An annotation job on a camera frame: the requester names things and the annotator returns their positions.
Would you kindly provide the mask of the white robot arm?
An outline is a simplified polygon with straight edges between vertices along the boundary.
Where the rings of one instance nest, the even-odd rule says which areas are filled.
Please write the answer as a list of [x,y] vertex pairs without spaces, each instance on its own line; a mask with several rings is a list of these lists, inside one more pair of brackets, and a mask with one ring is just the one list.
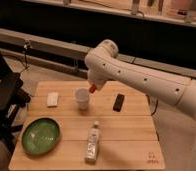
[[[196,79],[167,73],[117,59],[118,46],[105,39],[85,56],[90,92],[100,91],[108,80],[119,81],[155,97],[196,121]],[[196,136],[188,171],[196,171]]]

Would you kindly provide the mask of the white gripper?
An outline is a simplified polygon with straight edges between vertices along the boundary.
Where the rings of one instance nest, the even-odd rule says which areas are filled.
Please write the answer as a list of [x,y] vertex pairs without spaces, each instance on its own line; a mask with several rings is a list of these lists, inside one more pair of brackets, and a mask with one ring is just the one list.
[[88,82],[91,85],[95,85],[97,87],[97,90],[101,90],[105,83],[107,82],[107,79],[97,72],[89,71],[88,72]]

